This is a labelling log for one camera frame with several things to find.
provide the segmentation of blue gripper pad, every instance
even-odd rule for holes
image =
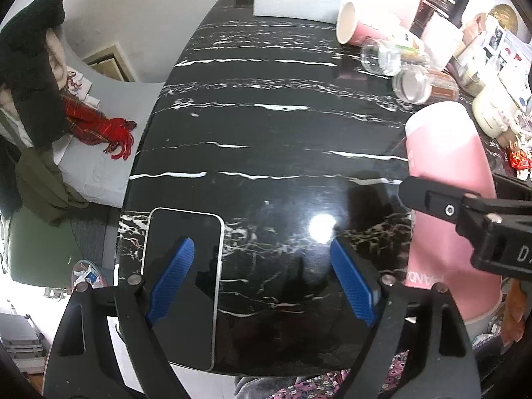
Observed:
[[[166,316],[193,260],[194,243],[190,238],[187,238],[177,249],[174,258],[152,288],[150,310],[146,314],[146,320],[150,325],[155,324],[159,318]]]
[[[374,307],[380,300],[377,270],[360,258],[348,244],[335,238],[331,242],[331,265],[357,318],[373,326],[377,320]]]

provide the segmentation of pink paper cup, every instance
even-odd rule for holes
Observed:
[[[338,14],[336,38],[341,44],[361,45],[367,38],[388,40],[397,31],[400,19],[378,9],[358,9],[352,1]]]

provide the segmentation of empty glass jar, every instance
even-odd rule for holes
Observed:
[[[430,57],[419,49],[381,39],[367,39],[362,44],[360,61],[370,73],[395,76],[404,65],[429,67]]]
[[[455,101],[459,93],[450,75],[416,65],[401,67],[392,85],[398,99],[414,105]]]

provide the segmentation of black marble table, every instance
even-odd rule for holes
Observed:
[[[380,271],[404,277],[411,228],[397,191],[408,175],[404,125],[419,107],[366,73],[358,51],[337,43],[333,25],[254,17],[250,2],[219,0],[152,111],[121,216],[119,280],[141,271],[155,208],[220,216],[214,372],[288,376],[354,362],[368,328],[328,245],[309,235],[317,214]],[[471,99],[459,100],[471,112]],[[503,172],[505,153],[481,138]],[[178,361],[172,333],[157,335]]]

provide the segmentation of phone screen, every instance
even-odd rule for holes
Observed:
[[[172,250],[177,239],[194,242],[194,260],[167,316],[153,331],[168,361],[197,370],[212,369],[221,266],[223,221],[208,213],[156,208],[150,215],[142,272]]]

